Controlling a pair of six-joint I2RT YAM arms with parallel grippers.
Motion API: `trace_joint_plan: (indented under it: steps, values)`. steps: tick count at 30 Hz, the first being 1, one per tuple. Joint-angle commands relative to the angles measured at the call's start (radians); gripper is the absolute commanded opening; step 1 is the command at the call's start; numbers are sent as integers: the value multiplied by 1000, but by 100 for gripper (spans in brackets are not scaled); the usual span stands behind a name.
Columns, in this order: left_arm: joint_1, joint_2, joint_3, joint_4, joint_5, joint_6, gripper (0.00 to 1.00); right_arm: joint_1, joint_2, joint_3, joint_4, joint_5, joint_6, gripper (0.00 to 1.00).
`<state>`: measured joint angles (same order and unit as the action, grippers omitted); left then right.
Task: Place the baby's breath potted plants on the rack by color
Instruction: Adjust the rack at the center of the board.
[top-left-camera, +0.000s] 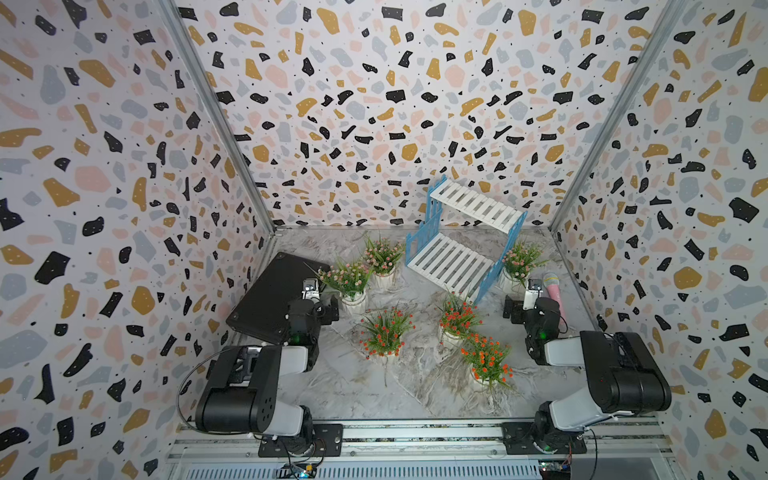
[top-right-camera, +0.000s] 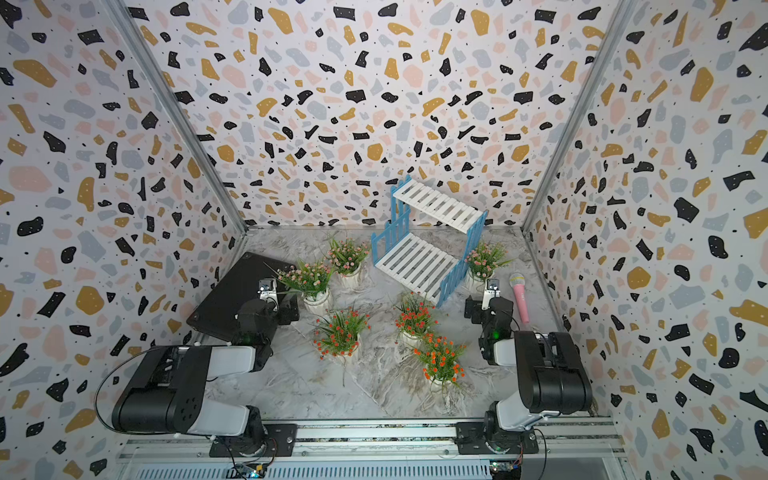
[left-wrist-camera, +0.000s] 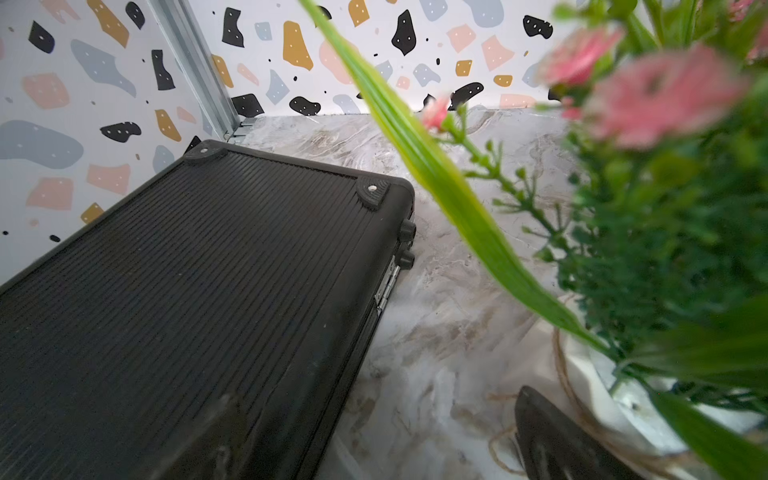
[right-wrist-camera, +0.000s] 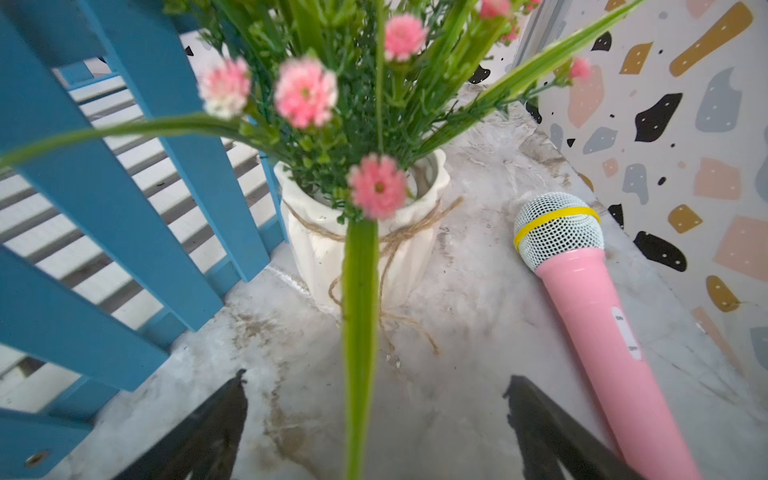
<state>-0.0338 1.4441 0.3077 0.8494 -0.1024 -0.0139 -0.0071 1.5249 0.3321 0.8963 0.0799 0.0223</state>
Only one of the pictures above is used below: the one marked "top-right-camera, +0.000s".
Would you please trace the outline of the red flower pot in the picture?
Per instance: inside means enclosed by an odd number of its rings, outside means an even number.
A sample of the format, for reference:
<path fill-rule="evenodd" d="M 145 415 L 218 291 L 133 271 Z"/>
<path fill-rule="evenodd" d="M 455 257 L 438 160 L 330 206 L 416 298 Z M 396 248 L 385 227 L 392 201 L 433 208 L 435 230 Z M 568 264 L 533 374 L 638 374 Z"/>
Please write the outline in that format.
<path fill-rule="evenodd" d="M 434 333 L 434 309 L 435 306 L 418 293 L 411 292 L 401 298 L 395 325 L 406 345 L 419 347 L 425 336 Z"/>
<path fill-rule="evenodd" d="M 328 311 L 317 318 L 313 344 L 320 358 L 353 356 L 360 347 L 361 335 L 370 329 L 369 318 L 353 307 Z"/>

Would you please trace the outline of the orange flower pot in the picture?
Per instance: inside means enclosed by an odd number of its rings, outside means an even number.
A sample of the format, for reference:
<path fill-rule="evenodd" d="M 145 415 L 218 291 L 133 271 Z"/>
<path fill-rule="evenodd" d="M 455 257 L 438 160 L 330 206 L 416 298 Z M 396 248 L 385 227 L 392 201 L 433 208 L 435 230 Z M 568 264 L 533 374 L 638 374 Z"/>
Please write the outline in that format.
<path fill-rule="evenodd" d="M 420 340 L 413 353 L 422 363 L 423 375 L 432 391 L 441 391 L 450 385 L 456 385 L 466 376 L 460 363 L 460 358 L 466 351 L 465 344 L 433 333 L 423 335 Z"/>

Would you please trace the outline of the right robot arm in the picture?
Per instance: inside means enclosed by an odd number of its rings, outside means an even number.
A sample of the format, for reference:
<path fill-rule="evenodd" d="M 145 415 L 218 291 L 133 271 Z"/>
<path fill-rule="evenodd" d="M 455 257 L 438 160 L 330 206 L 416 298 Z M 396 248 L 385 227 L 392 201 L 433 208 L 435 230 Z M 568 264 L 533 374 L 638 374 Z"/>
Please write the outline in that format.
<path fill-rule="evenodd" d="M 515 331 L 513 310 L 514 303 L 503 297 L 485 303 L 465 300 L 464 316 L 482 327 L 482 357 L 491 366 L 513 368 L 517 391 L 493 402 L 481 422 L 456 425 L 461 455 L 536 454 L 537 423 L 586 412 L 592 405 L 591 383 L 572 337 L 564 332 Z"/>

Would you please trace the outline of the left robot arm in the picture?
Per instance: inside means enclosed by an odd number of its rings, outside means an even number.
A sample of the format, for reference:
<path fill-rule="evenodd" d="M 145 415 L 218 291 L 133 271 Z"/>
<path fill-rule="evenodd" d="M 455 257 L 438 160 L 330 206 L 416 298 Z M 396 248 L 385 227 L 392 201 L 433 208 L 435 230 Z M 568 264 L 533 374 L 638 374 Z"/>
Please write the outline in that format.
<path fill-rule="evenodd" d="M 101 424 L 128 435 L 209 437 L 212 457 L 291 456 L 296 425 L 267 425 L 257 407 L 213 400 L 205 391 L 214 380 L 261 371 L 274 353 L 278 327 L 298 318 L 295 296 L 262 293 L 235 314 L 229 344 L 155 346 L 142 352 L 110 417 Z"/>

